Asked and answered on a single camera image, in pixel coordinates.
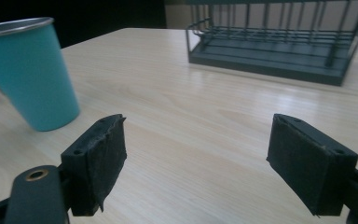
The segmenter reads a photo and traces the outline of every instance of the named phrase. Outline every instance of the light wood tabletop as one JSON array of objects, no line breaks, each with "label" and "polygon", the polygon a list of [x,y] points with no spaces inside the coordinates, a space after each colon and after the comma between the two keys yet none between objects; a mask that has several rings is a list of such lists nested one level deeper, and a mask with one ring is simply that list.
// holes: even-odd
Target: light wood tabletop
[{"label": "light wood tabletop", "polygon": [[62,52],[81,107],[70,124],[36,132],[0,92],[0,200],[123,114],[128,158],[105,210],[71,223],[345,223],[345,207],[314,217],[266,157],[275,113],[358,153],[358,52],[342,87],[189,64],[183,30],[124,29]]}]

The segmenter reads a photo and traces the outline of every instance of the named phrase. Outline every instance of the plastic cup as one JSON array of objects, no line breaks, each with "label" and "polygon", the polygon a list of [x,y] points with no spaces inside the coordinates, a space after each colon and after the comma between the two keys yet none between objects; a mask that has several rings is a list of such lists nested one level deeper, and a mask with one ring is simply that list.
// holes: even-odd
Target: plastic cup
[{"label": "plastic cup", "polygon": [[52,18],[0,23],[0,90],[37,131],[79,114]]}]

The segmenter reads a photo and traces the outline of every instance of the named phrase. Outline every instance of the wood grain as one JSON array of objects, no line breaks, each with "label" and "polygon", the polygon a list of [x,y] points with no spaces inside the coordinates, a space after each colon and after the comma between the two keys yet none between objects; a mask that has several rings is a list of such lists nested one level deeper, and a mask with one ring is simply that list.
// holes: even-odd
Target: wood grain
[{"label": "wood grain", "polygon": [[345,223],[313,217],[266,162],[274,113],[358,153],[358,52],[343,87],[188,64],[185,31],[124,29],[63,51],[81,106],[33,131],[0,93],[0,200],[19,173],[59,165],[96,120],[121,113],[129,157],[105,212],[71,223]]}]

